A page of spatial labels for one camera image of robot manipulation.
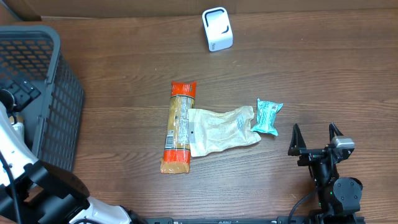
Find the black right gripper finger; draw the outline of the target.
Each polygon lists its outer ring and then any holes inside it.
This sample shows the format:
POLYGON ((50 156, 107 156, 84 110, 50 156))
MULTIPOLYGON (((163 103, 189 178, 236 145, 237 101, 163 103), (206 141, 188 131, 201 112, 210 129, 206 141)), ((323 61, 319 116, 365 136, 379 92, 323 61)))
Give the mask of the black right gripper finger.
POLYGON ((332 139, 335 136, 342 136, 342 132, 336 127, 335 123, 330 123, 329 124, 329 139, 330 142, 332 142, 332 139))
POLYGON ((289 156, 299 156, 307 149, 298 124, 293 125, 292 139, 288 149, 289 156))

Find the teal snack packet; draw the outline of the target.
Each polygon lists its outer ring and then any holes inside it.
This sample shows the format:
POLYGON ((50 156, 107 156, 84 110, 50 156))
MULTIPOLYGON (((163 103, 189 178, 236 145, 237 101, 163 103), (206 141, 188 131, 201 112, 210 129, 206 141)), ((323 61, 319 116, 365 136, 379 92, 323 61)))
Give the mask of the teal snack packet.
POLYGON ((258 98, 256 116, 257 123, 251 128, 251 131, 278 136, 279 133, 274 127, 274 122, 277 113, 282 109, 283 105, 283 103, 262 101, 258 98))

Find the beige plastic pouch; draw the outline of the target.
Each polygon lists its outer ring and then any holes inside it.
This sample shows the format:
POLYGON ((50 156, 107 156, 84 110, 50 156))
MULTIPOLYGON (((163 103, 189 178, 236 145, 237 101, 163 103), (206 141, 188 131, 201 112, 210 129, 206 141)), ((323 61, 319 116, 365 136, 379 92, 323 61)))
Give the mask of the beige plastic pouch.
POLYGON ((254 118, 252 106, 242 106, 225 113, 189 109, 188 115, 192 157, 250 146, 261 140, 258 133, 251 131, 251 121, 254 118))

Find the red orange pasta package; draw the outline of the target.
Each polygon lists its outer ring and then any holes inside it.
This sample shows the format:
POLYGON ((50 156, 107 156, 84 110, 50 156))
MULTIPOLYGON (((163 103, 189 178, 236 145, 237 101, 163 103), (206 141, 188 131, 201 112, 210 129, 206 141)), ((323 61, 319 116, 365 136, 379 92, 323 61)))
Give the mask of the red orange pasta package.
POLYGON ((172 82, 164 155, 160 165, 163 174, 190 171, 188 111, 195 105, 196 87, 196 82, 172 82))

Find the white tube gold cap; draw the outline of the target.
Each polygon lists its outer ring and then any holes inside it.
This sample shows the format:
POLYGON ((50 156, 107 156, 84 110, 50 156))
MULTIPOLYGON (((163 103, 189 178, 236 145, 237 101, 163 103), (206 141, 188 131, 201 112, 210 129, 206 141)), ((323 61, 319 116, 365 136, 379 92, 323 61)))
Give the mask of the white tube gold cap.
POLYGON ((21 115, 12 115, 9 117, 12 127, 22 142, 25 140, 25 125, 24 118, 21 115))

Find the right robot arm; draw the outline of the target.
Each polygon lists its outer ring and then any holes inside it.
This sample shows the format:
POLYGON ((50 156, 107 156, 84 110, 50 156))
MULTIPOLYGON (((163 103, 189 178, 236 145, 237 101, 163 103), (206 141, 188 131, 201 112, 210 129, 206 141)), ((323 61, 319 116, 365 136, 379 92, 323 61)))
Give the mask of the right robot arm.
POLYGON ((340 177, 336 167, 352 155, 355 143, 334 123, 329 125, 329 140, 323 148, 308 149, 299 126, 293 125, 288 155, 298 157, 298 166, 308 167, 315 190, 294 205, 287 223, 366 223, 364 217, 356 215, 361 209, 363 184, 357 178, 340 177), (295 217, 298 206, 314 195, 318 196, 320 208, 310 211, 307 216, 295 217))

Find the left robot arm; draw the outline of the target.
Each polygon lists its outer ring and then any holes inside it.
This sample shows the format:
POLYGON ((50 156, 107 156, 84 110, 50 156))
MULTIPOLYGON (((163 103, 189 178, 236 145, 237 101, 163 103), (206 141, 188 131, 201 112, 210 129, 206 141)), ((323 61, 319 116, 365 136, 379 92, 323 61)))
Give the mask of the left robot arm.
POLYGON ((145 223, 92 197, 69 169, 38 159, 41 87, 1 80, 1 216, 17 223, 145 223))

